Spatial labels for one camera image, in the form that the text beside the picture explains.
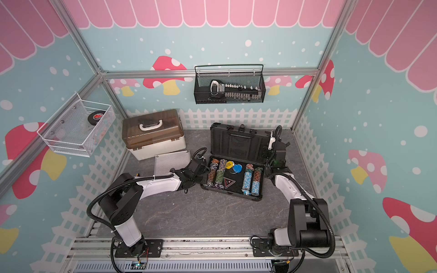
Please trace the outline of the silver aluminium poker case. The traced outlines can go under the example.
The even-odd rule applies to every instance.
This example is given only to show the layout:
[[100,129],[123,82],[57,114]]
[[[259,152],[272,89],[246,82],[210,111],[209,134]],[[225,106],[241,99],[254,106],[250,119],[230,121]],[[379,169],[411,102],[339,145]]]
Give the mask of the silver aluminium poker case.
[[191,154],[189,151],[178,151],[168,154],[161,154],[155,156],[154,175],[163,176],[170,173],[171,169],[182,169],[186,167],[191,161]]

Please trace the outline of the black plastic poker case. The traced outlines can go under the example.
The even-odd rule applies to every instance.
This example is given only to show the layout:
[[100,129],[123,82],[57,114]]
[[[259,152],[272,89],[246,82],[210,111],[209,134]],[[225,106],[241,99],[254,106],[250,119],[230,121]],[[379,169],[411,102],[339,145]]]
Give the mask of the black plastic poker case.
[[[264,182],[264,167],[268,156],[268,144],[270,136],[268,133],[260,133],[256,129],[250,129],[245,125],[234,126],[221,123],[214,123],[210,127],[211,131],[211,156],[208,160],[208,165],[212,159],[226,159],[233,161],[236,164],[242,165],[242,171],[238,174],[233,174],[232,169],[226,169],[224,177],[233,179],[235,184],[228,189],[219,189],[214,184],[212,187],[207,186],[207,177],[201,184],[201,188],[206,191],[215,191],[231,196],[238,196],[241,198],[260,201],[262,199],[262,186]],[[245,168],[247,164],[252,164],[254,169],[258,167],[263,168],[263,175],[261,178],[261,188],[259,196],[244,195],[242,192],[242,185],[244,179]]]

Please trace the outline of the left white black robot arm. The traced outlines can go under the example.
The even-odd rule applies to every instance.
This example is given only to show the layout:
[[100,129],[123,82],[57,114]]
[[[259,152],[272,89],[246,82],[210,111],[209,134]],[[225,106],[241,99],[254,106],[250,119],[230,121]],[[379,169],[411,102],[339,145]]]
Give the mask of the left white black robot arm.
[[135,220],[134,212],[138,203],[158,193],[184,191],[203,180],[209,171],[204,154],[207,148],[198,149],[189,164],[181,169],[171,169],[162,176],[132,176],[128,173],[120,175],[109,188],[98,195],[87,207],[87,216],[109,227],[127,247],[132,248],[139,243],[145,245],[143,235]]

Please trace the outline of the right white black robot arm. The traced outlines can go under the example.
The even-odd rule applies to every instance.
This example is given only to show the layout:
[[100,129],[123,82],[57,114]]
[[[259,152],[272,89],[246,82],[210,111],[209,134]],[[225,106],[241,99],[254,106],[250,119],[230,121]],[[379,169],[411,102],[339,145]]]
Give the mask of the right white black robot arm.
[[316,258],[329,258],[336,243],[328,204],[308,193],[286,166],[286,148],[290,144],[282,142],[281,133],[282,126],[277,126],[270,134],[265,176],[289,202],[289,216],[285,227],[269,232],[269,252],[279,256],[287,250],[300,250]]

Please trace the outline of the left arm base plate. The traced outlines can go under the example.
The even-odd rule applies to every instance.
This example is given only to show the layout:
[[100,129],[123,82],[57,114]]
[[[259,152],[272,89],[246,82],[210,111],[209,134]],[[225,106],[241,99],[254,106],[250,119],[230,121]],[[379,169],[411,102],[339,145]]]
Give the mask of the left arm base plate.
[[125,242],[120,243],[115,250],[116,258],[159,258],[163,249],[163,240],[141,239],[128,247]]

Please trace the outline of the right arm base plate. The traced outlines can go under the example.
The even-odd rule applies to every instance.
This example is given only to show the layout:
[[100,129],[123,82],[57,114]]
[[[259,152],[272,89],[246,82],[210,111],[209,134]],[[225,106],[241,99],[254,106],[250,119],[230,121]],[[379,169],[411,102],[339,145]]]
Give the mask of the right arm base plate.
[[272,240],[253,236],[249,239],[254,257],[299,257],[298,250],[294,250],[288,246],[273,245]]

